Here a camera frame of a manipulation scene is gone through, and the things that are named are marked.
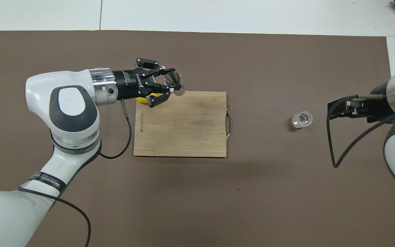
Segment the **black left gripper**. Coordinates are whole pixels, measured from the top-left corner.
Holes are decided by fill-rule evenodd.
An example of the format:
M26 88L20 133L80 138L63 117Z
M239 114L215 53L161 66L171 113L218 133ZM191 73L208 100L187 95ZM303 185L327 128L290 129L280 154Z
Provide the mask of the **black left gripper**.
M145 97L150 108L166 102L175 90L173 86L145 83L148 82L148 77L167 75L170 72L176 72L176 69L161 66L155 60L137 58L136 69L114 71L117 100Z

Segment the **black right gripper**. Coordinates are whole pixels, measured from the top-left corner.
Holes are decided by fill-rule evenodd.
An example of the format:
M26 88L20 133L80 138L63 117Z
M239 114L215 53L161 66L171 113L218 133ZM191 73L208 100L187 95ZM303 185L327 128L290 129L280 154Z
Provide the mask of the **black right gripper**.
M375 87L370 94L382 94L382 99L353 99L353 97L342 97L327 104L327 116L329 119L341 117L363 118L367 123L378 122L390 117L395 112L390 107L386 98L387 83Z

